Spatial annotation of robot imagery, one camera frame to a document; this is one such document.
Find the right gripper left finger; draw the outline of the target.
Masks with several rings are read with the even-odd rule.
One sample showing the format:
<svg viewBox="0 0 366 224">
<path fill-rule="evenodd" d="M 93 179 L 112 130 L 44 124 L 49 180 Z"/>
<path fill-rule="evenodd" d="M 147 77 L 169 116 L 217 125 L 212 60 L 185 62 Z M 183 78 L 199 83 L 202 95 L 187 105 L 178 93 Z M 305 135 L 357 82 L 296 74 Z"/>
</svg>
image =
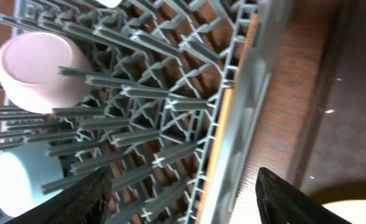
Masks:
<svg viewBox="0 0 366 224">
<path fill-rule="evenodd" d="M 111 171 L 100 168 L 6 224 L 104 224 L 111 200 Z"/>
</svg>

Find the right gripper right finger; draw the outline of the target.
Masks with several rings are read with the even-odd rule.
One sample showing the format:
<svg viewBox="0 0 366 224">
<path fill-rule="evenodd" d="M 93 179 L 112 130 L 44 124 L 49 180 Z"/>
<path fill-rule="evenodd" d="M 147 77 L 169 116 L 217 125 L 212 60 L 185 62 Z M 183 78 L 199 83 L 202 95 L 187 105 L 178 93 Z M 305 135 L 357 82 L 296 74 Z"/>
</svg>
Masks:
<svg viewBox="0 0 366 224">
<path fill-rule="evenodd" d="M 255 192 L 262 224 L 350 224 L 265 167 Z"/>
</svg>

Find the light blue saucer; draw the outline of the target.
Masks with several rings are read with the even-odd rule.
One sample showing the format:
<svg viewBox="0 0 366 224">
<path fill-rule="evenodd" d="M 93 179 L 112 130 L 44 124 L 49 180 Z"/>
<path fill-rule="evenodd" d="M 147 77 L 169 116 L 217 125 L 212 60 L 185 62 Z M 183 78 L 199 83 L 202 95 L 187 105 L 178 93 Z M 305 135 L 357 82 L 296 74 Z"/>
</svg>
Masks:
<svg viewBox="0 0 366 224">
<path fill-rule="evenodd" d="M 6 215 L 18 217 L 61 193 L 42 192 L 43 185 L 64 178 L 60 160 L 45 155 L 49 147 L 35 142 L 0 153 L 0 209 Z"/>
</svg>

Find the yellow plate with leftovers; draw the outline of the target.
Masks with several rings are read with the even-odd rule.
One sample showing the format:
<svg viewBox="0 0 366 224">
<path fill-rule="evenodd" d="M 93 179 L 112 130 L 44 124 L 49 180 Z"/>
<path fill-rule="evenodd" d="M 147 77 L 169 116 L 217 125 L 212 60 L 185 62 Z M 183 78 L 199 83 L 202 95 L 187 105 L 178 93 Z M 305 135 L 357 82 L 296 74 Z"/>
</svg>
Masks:
<svg viewBox="0 0 366 224">
<path fill-rule="evenodd" d="M 348 222 L 366 224 L 366 200 L 342 200 L 322 206 Z"/>
</svg>

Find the pink bowl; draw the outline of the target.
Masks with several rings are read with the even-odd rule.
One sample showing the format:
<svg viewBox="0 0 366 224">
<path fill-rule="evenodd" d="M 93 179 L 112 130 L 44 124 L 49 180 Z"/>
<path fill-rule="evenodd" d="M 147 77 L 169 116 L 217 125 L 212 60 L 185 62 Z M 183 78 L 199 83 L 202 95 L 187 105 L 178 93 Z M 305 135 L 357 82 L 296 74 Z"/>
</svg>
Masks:
<svg viewBox="0 0 366 224">
<path fill-rule="evenodd" d="M 60 67 L 92 71 L 88 58 L 66 36 L 28 32 L 0 46 L 0 83 L 9 100 L 32 113 L 71 108 L 90 94 L 82 78 L 60 74 Z"/>
</svg>

